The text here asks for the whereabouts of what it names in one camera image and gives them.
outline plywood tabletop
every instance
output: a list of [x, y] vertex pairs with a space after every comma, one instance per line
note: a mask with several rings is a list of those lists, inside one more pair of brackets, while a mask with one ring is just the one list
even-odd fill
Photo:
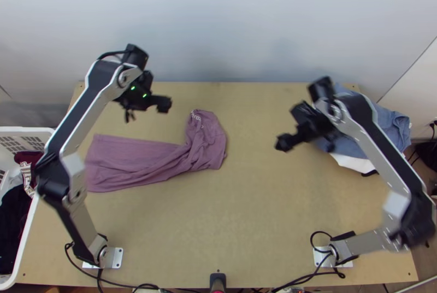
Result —
[[[363, 178], [340, 168], [311, 144], [287, 154], [273, 148], [278, 134], [294, 131], [288, 110], [309, 100], [306, 84], [154, 83], [152, 88], [172, 97], [169, 114], [137, 112], [137, 120], [126, 124], [121, 107], [110, 103], [83, 141], [81, 156], [95, 133], [181, 144], [190, 111], [205, 109], [227, 133], [227, 157], [220, 170], [88, 193], [97, 230], [125, 250], [122, 267], [105, 270], [105, 278], [204, 288], [209, 274], [220, 271], [229, 287], [274, 287], [314, 271], [309, 243], [314, 231], [361, 233], [379, 225], [388, 192], [379, 176]], [[79, 84], [72, 100], [82, 89]], [[18, 281], [95, 286], [67, 261], [63, 246], [69, 241], [55, 211], [41, 201]], [[410, 253], [363, 255], [344, 273], [346, 279], [319, 276], [310, 284], [417, 280]]]

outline white wall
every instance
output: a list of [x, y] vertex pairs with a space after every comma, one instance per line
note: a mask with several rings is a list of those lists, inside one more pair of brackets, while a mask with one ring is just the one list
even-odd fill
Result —
[[0, 0], [0, 85], [67, 103], [101, 53], [136, 43], [157, 80], [310, 81], [380, 98], [437, 33], [435, 0]]
[[429, 124], [437, 120], [437, 38], [379, 105], [408, 115], [413, 138], [431, 138]]

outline white laundry basket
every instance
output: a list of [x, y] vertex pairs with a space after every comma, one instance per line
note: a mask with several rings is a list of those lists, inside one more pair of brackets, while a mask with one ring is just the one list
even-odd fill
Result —
[[[4, 194], [13, 187], [11, 178], [20, 173], [19, 165], [14, 162], [14, 155], [23, 150], [44, 151], [44, 145], [53, 132], [54, 130], [51, 128], [0, 127], [0, 201]], [[12, 274], [0, 274], [0, 291], [15, 283], [38, 200], [39, 196], [35, 194], [27, 214]]]

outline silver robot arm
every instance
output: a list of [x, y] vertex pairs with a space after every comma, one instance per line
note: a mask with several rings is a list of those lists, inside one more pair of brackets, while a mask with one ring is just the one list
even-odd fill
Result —
[[[105, 60], [112, 55], [122, 58]], [[99, 57], [85, 77], [85, 90], [46, 143], [35, 168], [37, 191], [61, 217], [73, 239], [75, 256], [100, 268], [116, 267], [115, 251], [108, 247], [106, 236], [97, 232], [84, 204], [84, 164], [77, 150], [109, 102], [122, 105], [126, 122], [134, 118], [134, 110], [145, 111], [152, 105], [161, 113], [169, 110], [171, 99], [150, 90], [153, 76], [144, 70], [147, 59], [146, 52], [130, 44], [124, 51]]]
[[314, 107], [303, 102], [291, 113], [298, 122], [295, 135], [278, 136], [276, 149], [288, 151], [296, 144], [340, 132], [352, 137], [387, 183], [390, 192], [382, 207], [380, 227], [356, 235], [333, 237], [328, 246], [335, 264], [378, 250], [399, 252], [424, 243], [435, 233], [436, 207], [422, 179], [377, 124], [372, 103], [361, 94], [335, 94], [331, 80], [309, 86]]

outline mauve t-shirt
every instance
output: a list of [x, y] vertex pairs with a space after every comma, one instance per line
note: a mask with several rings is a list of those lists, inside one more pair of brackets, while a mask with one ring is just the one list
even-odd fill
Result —
[[109, 192], [167, 180], [177, 174], [219, 169], [226, 135], [212, 112], [191, 111], [183, 145], [97, 134], [85, 159], [90, 192]]

